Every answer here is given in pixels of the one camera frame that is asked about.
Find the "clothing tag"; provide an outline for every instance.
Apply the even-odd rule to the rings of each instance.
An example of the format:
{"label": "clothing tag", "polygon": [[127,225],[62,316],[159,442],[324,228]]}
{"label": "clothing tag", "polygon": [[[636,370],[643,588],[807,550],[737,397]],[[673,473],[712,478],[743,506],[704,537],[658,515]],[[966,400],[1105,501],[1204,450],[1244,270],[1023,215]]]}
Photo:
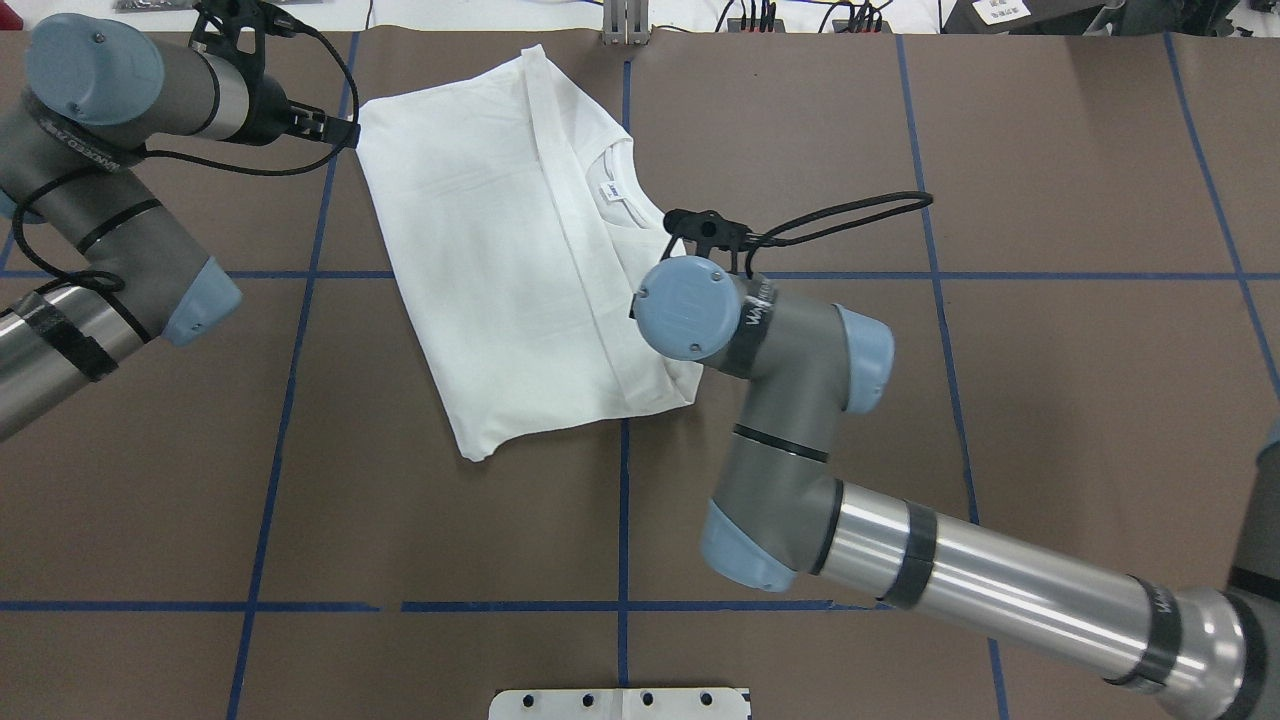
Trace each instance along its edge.
{"label": "clothing tag", "polygon": [[627,199],[626,195],[622,195],[622,188],[618,187],[618,183],[613,181],[600,183],[600,196],[609,202],[622,202]]}
{"label": "clothing tag", "polygon": [[978,0],[973,4],[973,9],[978,10],[978,17],[989,26],[1007,23],[1032,14],[1023,0]]}

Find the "white sticker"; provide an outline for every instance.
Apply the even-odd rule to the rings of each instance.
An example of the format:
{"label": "white sticker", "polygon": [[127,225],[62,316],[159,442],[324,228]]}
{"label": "white sticker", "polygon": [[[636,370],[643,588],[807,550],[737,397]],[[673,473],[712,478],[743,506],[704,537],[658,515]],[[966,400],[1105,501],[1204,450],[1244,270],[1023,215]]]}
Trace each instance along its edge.
{"label": "white sticker", "polygon": [[989,26],[1007,23],[1032,14],[1027,5],[1023,5],[1023,0],[978,0],[973,4],[973,9],[978,10],[978,17]]}
{"label": "white sticker", "polygon": [[613,181],[600,183],[600,196],[609,202],[622,202],[627,199],[627,196],[622,193],[622,188],[618,187],[618,183]]}

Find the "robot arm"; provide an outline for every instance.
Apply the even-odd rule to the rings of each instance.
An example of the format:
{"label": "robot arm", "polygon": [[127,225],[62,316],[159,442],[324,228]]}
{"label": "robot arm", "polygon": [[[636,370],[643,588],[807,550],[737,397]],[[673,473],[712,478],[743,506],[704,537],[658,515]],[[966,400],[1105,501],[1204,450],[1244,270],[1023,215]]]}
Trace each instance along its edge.
{"label": "robot arm", "polygon": [[[256,53],[237,50],[243,28],[255,29]],[[128,170],[143,156],[178,156],[147,152],[147,137],[265,145],[288,133],[334,145],[333,154],[355,146],[358,126],[289,101],[264,74],[265,36],[294,32],[314,31],[259,0],[206,3],[191,47],[74,14],[35,28],[29,87],[0,115],[0,215],[27,210],[19,231],[23,220],[49,222],[88,270],[58,273],[0,314],[0,441],[143,343],[187,345],[241,301],[218,261]]]}
{"label": "robot arm", "polygon": [[[668,214],[700,250],[732,247],[740,227]],[[1175,717],[1280,719],[1280,437],[1260,459],[1231,587],[1171,592],[827,475],[838,415],[872,410],[888,382],[878,320],[696,255],[659,263],[634,315],[663,355],[750,383],[701,538],[722,575],[771,592],[801,571],[828,578],[1088,667]]]}

